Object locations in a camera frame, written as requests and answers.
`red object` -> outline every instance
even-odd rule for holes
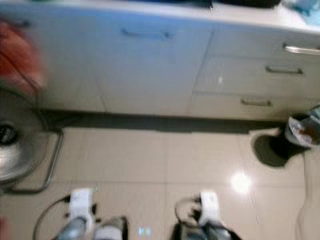
[[[30,96],[44,86],[36,49],[18,28],[3,21],[0,21],[0,78]]]

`kitchen counter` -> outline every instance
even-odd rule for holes
[[[214,3],[212,9],[190,7],[178,4],[166,4],[144,1],[124,0],[58,0],[54,2],[25,2],[21,0],[1,0],[2,11],[5,7],[28,5],[33,8],[64,7],[88,10],[111,10],[120,12],[143,13],[144,15],[168,16],[205,22],[241,24],[272,29],[290,30],[309,34],[319,34],[320,27],[305,23],[299,13],[279,5],[271,9],[261,9]]]

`beige floor tile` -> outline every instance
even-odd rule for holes
[[[126,216],[129,239],[163,240],[165,221],[165,185],[157,183],[99,183],[94,199],[97,216],[107,220]],[[150,235],[139,236],[139,229]]]
[[[296,239],[296,222],[304,198],[302,187],[253,189],[253,200],[265,240]]]
[[[92,129],[75,180],[165,181],[163,133],[152,130]]]
[[[23,187],[35,187],[32,183],[23,184]],[[53,183],[46,191],[29,196],[6,195],[1,197],[0,214],[9,220],[12,240],[32,239],[35,223],[42,213],[51,203],[69,193],[70,185],[66,183]],[[50,239],[65,224],[64,216],[57,215],[65,210],[66,204],[60,203],[48,213],[43,220],[39,239]]]
[[[243,171],[236,135],[169,133],[167,135],[169,183],[229,183]]]
[[[76,166],[81,161],[85,138],[89,131],[85,128],[64,129],[64,141],[52,179],[53,182],[69,182],[74,178]],[[51,136],[46,158],[31,175],[23,180],[24,182],[41,182],[45,179],[56,139],[55,135]]]
[[[174,214],[176,202],[185,197],[195,196],[203,190],[212,190],[217,193],[221,219],[227,227],[236,231],[244,240],[263,239],[250,194],[239,194],[231,187],[209,184],[168,184],[165,208],[166,239],[169,239],[173,226],[177,222]]]
[[[305,185],[304,162],[301,155],[292,157],[285,167],[269,167],[257,160],[251,148],[251,136],[238,135],[237,139],[246,174],[254,186],[303,187]]]

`fan stand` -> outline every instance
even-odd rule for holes
[[[10,194],[10,195],[34,195],[39,194],[46,190],[55,174],[58,159],[59,159],[59,153],[61,151],[61,146],[64,141],[64,131],[61,128],[55,128],[49,130],[50,133],[56,134],[58,139],[55,142],[54,150],[51,155],[50,164],[48,166],[48,170],[46,173],[46,177],[42,183],[42,186],[39,188],[7,188],[4,193]]]

